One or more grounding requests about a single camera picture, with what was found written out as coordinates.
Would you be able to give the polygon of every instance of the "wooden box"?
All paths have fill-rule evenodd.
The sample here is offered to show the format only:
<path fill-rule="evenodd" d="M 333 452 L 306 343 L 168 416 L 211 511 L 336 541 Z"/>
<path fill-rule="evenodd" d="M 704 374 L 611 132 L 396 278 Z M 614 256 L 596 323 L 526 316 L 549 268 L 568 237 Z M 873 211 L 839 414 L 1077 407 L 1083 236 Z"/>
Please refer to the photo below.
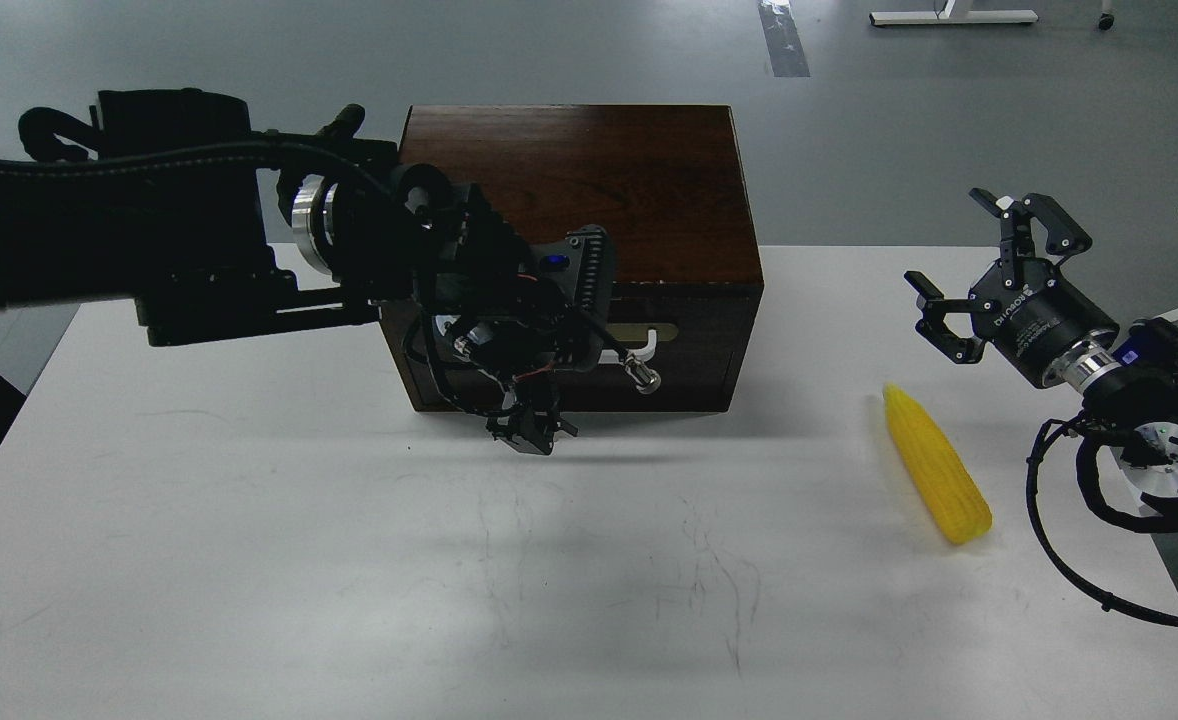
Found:
<path fill-rule="evenodd" d="M 641 396 L 618 365 L 562 372 L 563 410 L 723 411 L 732 403 L 763 282 L 730 108 L 415 106 L 401 160 L 481 184 L 527 242 L 561 240 L 590 223 L 611 235 L 618 263 L 608 324 L 629 346 L 644 339 L 626 337 L 630 326 L 671 336 L 648 363 L 662 387 Z M 380 323 L 411 405 L 451 410 L 428 369 L 402 354 L 413 318 L 410 300 L 395 302 Z M 478 374 L 451 379 L 476 405 L 501 401 Z"/>

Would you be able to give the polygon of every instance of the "robotic arm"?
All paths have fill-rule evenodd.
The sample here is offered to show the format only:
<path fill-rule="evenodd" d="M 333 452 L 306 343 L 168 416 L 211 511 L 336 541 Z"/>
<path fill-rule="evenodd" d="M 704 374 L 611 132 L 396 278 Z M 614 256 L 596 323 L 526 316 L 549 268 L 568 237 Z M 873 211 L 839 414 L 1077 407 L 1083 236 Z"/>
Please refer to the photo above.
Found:
<path fill-rule="evenodd" d="M 192 88 L 100 92 L 91 124 L 28 111 L 19 134 L 37 163 L 0 160 L 0 310 L 128 297 L 150 345 L 173 346 L 371 323 L 383 302 L 412 299 L 410 359 L 522 453 L 576 432 L 551 375 L 593 369 L 603 346 L 641 392 L 659 387 L 604 329 L 615 250 L 602 227 L 528 245 L 476 184 L 356 140 L 363 117 L 350 105 L 316 136 L 252 132 L 243 100 Z M 279 213 L 336 288 L 300 291 L 274 264 L 257 169 L 279 170 Z M 487 374 L 505 404 L 465 404 L 458 370 Z"/>
<path fill-rule="evenodd" d="M 1034 534 L 1057 570 L 1105 610 L 1178 626 L 1178 617 L 1116 597 L 1070 569 L 1052 550 L 1037 510 L 1037 470 L 1046 451 L 1060 437 L 1081 436 L 1078 485 L 1098 518 L 1137 533 L 1178 531 L 1178 328 L 1160 318 L 1137 322 L 1114 346 L 1119 325 L 1060 272 L 1065 260 L 1092 245 L 1078 223 L 1045 194 L 1019 202 L 979 189 L 969 194 L 1001 224 L 999 259 L 965 300 L 946 300 L 926 275 L 905 273 L 922 310 L 916 331 L 954 363 L 979 363 L 992 343 L 1032 387 L 1065 383 L 1081 394 L 1083 412 L 1043 424 L 1028 458 L 1025 500 Z M 1046 255 L 1060 258 L 1057 263 L 1035 255 L 1033 220 L 1047 229 Z M 951 332 L 947 313 L 968 315 L 974 336 Z M 1114 453 L 1147 515 L 1120 511 L 1105 501 L 1096 464 L 1104 447 Z"/>

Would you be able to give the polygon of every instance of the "corn cob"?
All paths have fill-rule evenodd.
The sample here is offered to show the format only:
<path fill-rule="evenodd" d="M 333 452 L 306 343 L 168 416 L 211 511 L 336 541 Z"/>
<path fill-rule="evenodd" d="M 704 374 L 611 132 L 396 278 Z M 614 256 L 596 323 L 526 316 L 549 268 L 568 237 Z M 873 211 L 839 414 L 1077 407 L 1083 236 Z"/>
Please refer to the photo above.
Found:
<path fill-rule="evenodd" d="M 949 438 L 914 398 L 886 383 L 887 429 L 937 527 L 949 542 L 962 544 L 993 524 L 988 503 L 967 474 Z"/>

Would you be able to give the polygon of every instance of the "gray floor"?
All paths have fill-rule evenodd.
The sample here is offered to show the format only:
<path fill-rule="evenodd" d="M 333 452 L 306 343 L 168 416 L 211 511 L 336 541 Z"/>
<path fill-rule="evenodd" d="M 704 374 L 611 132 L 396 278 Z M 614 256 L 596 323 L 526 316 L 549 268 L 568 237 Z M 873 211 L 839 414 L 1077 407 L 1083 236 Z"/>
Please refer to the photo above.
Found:
<path fill-rule="evenodd" d="M 969 187 L 1045 192 L 1096 237 L 1068 273 L 1097 304 L 1177 308 L 1178 4 L 1119 0 L 1107 33 L 1088 0 L 977 1 L 1037 9 L 1032 27 L 868 25 L 927 5 L 794 0 L 810 77 L 775 78 L 755 0 L 0 4 L 0 156 L 22 158 L 24 110 L 100 88 L 227 92 L 291 131 L 357 101 L 385 138 L 412 104 L 730 104 L 762 243 L 991 245 Z M 21 389 L 70 317 L 29 313 L 0 319 Z"/>

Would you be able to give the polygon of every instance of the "black cable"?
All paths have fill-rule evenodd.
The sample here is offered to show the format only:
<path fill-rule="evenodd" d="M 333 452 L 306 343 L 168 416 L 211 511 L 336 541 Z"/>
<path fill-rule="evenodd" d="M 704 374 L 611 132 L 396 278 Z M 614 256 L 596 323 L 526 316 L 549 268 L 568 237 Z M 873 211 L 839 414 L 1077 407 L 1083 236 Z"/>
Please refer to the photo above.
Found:
<path fill-rule="evenodd" d="M 1100 468 L 1096 464 L 1096 455 L 1103 447 L 1105 443 L 1100 438 L 1086 432 L 1083 435 L 1083 444 L 1078 447 L 1078 456 L 1074 460 L 1078 489 L 1087 509 L 1106 523 L 1132 533 L 1178 533 L 1178 521 L 1174 518 L 1165 518 L 1162 515 L 1141 518 L 1139 515 L 1117 510 L 1105 501 L 1104 493 L 1100 493 Z"/>
<path fill-rule="evenodd" d="M 53 108 L 26 110 L 16 123 L 16 132 L 29 158 L 39 161 L 86 160 L 90 156 L 87 148 L 100 151 L 105 140 L 99 128 Z M 78 145 L 65 145 L 59 138 L 67 138 Z"/>
<path fill-rule="evenodd" d="M 408 361 L 419 365 L 428 365 L 429 358 L 424 356 L 423 352 L 417 351 L 415 348 L 416 336 L 421 333 L 419 319 L 412 322 L 408 325 L 408 331 L 402 336 L 402 354 L 408 357 Z M 478 365 L 471 363 L 443 363 L 446 370 L 476 370 Z"/>
<path fill-rule="evenodd" d="M 0 177 L 32 179 L 32 181 L 78 181 L 78 179 L 104 178 L 126 174 L 168 172 L 207 167 L 209 165 L 247 165 L 252 169 L 282 169 L 284 164 L 298 165 L 309 158 L 318 165 L 310 169 L 337 181 L 356 181 L 373 191 L 384 200 L 388 189 L 382 183 L 336 152 L 306 145 L 305 143 L 250 140 L 238 143 L 214 143 L 181 150 L 151 152 L 146 156 L 123 156 L 94 160 L 94 163 L 25 163 L 0 160 Z"/>
<path fill-rule="evenodd" d="M 1030 456 L 1025 460 L 1030 465 L 1028 474 L 1025 475 L 1025 487 L 1024 487 L 1024 500 L 1025 506 L 1028 507 L 1030 511 L 1030 523 L 1033 526 L 1033 534 L 1038 537 L 1038 544 L 1041 544 L 1043 551 L 1046 551 L 1047 559 L 1060 572 L 1061 575 L 1079 592 L 1086 594 L 1087 597 L 1092 597 L 1096 602 L 1100 602 L 1100 607 L 1105 612 L 1117 610 L 1123 615 L 1129 615 L 1130 617 L 1146 621 L 1146 623 L 1153 625 L 1167 625 L 1171 628 L 1178 628 L 1178 615 L 1169 615 L 1166 612 L 1158 612 L 1150 609 L 1141 605 L 1130 602 L 1124 600 L 1124 597 L 1118 597 L 1113 593 L 1105 592 L 1105 589 L 1092 584 L 1088 580 L 1076 573 L 1068 564 L 1057 555 L 1055 550 L 1052 550 L 1051 541 L 1047 539 L 1046 529 L 1043 528 L 1043 516 L 1038 511 L 1038 465 L 1045 460 L 1047 451 L 1052 445 L 1055 444 L 1057 440 L 1064 437 L 1068 434 L 1068 430 L 1078 430 L 1081 428 L 1083 415 L 1078 415 L 1073 420 L 1047 420 L 1043 423 L 1043 428 L 1038 430 L 1038 436 L 1033 441 L 1033 448 Z M 1052 425 L 1060 425 L 1053 432 L 1051 430 Z"/>
<path fill-rule="evenodd" d="M 629 350 L 629 348 L 627 348 L 624 343 L 616 341 L 616 336 L 613 336 L 611 332 L 608 332 L 607 328 L 603 328 L 602 323 L 598 323 L 598 321 L 595 319 L 593 315 L 589 315 L 588 311 L 584 310 L 584 308 L 581 308 L 580 305 L 570 305 L 570 308 L 575 310 L 576 318 L 580 319 L 581 323 L 588 325 L 590 331 L 594 331 L 594 333 L 601 337 L 603 343 L 607 344 L 607 346 L 609 346 L 611 350 L 615 350 L 616 356 L 618 357 L 621 363 L 624 363 L 626 356 L 629 356 L 631 350 Z"/>
<path fill-rule="evenodd" d="M 498 407 L 498 409 L 494 410 L 479 410 L 477 407 L 471 405 L 470 402 L 457 395 L 456 388 L 452 387 L 451 381 L 446 377 L 446 369 L 443 366 L 442 357 L 438 356 L 438 343 L 432 341 L 434 317 L 428 311 L 421 311 L 421 332 L 425 336 L 425 361 L 429 364 L 429 374 L 434 376 L 434 387 L 438 389 L 438 395 L 449 402 L 449 404 L 456 407 L 461 412 L 478 415 L 481 418 L 511 418 L 514 415 L 527 409 L 519 402 L 515 402 L 510 407 Z"/>

